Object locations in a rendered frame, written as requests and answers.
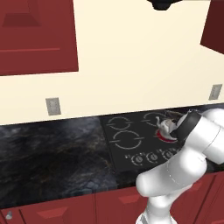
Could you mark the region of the round grey stove knob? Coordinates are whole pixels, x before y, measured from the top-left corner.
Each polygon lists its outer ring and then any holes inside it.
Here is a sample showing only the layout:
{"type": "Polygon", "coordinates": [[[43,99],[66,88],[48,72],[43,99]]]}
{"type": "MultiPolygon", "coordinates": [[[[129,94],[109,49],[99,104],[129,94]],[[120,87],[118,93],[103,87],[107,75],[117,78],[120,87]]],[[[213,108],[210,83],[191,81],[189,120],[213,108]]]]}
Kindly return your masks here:
{"type": "Polygon", "coordinates": [[[146,158],[152,164],[156,164],[158,162],[158,156],[153,152],[148,153],[146,158]]]}
{"type": "Polygon", "coordinates": [[[131,162],[132,162],[134,165],[142,165],[142,164],[143,164],[143,158],[142,158],[140,155],[134,155],[134,156],[131,158],[131,162]]]}
{"type": "Polygon", "coordinates": [[[175,150],[174,149],[169,149],[169,150],[165,150],[162,153],[162,156],[165,160],[169,160],[170,158],[172,158],[175,154],[175,150]]]}

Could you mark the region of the black cooktop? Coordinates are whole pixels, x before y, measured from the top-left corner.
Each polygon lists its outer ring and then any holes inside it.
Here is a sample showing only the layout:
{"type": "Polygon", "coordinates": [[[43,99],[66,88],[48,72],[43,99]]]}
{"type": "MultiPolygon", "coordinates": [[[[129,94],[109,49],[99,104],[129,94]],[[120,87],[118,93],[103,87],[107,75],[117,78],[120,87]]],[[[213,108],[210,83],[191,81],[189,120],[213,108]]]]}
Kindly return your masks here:
{"type": "Polygon", "coordinates": [[[177,121],[188,108],[171,108],[154,111],[140,111],[100,117],[101,126],[109,149],[111,161],[116,172],[150,170],[165,163],[162,153],[174,149],[177,154],[182,143],[164,142],[159,138],[157,119],[177,121]],[[156,164],[150,163],[146,155],[153,152],[157,155],[156,164]],[[131,158],[140,155],[142,165],[134,165],[131,158]]]}

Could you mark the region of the white kettle with red base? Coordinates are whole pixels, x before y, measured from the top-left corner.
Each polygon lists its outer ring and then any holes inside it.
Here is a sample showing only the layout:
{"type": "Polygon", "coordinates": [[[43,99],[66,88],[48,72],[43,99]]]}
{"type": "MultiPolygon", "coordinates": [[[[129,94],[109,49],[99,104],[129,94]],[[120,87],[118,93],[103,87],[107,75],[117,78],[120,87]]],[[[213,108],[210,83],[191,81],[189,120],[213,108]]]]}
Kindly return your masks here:
{"type": "Polygon", "coordinates": [[[164,119],[161,121],[158,116],[156,119],[159,138],[164,142],[176,142],[177,138],[172,136],[172,132],[177,128],[177,125],[172,119],[164,119]]]}

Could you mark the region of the red base cabinet door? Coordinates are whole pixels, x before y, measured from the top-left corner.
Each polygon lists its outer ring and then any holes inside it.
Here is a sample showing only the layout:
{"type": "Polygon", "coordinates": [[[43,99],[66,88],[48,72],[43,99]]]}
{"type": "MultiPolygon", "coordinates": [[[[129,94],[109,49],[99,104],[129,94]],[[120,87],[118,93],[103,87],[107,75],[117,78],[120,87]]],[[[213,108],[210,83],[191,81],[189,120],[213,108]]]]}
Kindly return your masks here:
{"type": "Polygon", "coordinates": [[[6,221],[7,224],[24,224],[23,221],[21,220],[21,216],[20,216],[17,208],[2,209],[1,214],[3,215],[3,218],[4,218],[4,220],[6,221]],[[12,219],[11,220],[6,220],[5,216],[9,211],[12,212],[12,219]]]}
{"type": "Polygon", "coordinates": [[[224,172],[217,174],[210,196],[205,224],[224,224],[224,172]]]}
{"type": "Polygon", "coordinates": [[[95,195],[97,224],[136,224],[147,199],[133,187],[98,192],[95,195]]]}
{"type": "Polygon", "coordinates": [[[25,224],[95,224],[92,195],[22,206],[19,210],[25,224]]]}
{"type": "Polygon", "coordinates": [[[182,193],[172,204],[171,216],[178,224],[193,224],[215,175],[207,174],[182,193]]]}

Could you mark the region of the black range hood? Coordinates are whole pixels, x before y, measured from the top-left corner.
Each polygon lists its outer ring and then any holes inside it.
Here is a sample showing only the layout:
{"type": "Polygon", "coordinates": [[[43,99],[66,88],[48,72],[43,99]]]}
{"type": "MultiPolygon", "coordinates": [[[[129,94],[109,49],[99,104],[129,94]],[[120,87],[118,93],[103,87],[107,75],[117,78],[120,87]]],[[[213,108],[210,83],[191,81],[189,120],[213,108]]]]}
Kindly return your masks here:
{"type": "Polygon", "coordinates": [[[167,11],[173,4],[182,0],[147,0],[155,11],[167,11]]]}

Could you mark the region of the grey wall outlet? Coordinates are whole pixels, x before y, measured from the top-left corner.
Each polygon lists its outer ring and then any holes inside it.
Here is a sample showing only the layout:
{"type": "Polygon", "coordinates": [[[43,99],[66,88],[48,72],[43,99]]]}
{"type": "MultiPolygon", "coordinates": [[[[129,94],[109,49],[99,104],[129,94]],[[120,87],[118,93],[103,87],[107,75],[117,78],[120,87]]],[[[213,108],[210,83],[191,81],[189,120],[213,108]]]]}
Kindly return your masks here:
{"type": "Polygon", "coordinates": [[[61,114],[60,100],[58,98],[46,98],[45,102],[49,116],[57,116],[61,114]]]}
{"type": "Polygon", "coordinates": [[[221,92],[221,88],[222,88],[221,84],[213,85],[208,100],[209,101],[217,100],[219,98],[219,95],[220,95],[220,92],[221,92]]]}

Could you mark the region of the large red wall cabinet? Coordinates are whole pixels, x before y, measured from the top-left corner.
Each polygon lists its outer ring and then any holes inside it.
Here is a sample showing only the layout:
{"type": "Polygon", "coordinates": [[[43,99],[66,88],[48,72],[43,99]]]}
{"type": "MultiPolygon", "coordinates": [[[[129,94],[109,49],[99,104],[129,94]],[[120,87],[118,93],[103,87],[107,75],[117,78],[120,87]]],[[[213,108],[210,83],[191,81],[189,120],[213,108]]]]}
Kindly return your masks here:
{"type": "Polygon", "coordinates": [[[78,70],[73,0],[0,0],[0,76],[78,70]]]}

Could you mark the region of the small red wall cabinet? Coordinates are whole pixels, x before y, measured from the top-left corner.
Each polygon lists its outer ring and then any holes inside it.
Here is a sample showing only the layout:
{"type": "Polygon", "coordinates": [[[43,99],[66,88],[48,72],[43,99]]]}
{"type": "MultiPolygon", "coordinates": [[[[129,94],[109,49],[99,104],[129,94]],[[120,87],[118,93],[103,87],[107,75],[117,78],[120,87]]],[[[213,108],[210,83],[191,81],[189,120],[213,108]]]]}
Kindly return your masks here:
{"type": "Polygon", "coordinates": [[[211,0],[200,44],[224,54],[224,0],[211,0]]]}

